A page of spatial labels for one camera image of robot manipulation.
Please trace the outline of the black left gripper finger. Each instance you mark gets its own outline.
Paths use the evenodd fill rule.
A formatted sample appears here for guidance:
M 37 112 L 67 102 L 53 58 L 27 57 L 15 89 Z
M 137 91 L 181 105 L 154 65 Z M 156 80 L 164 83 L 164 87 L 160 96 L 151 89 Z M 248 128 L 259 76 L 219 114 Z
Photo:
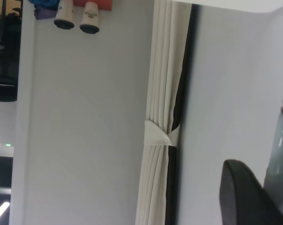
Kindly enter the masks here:
M 283 225 L 283 214 L 241 161 L 224 161 L 219 203 L 223 225 Z

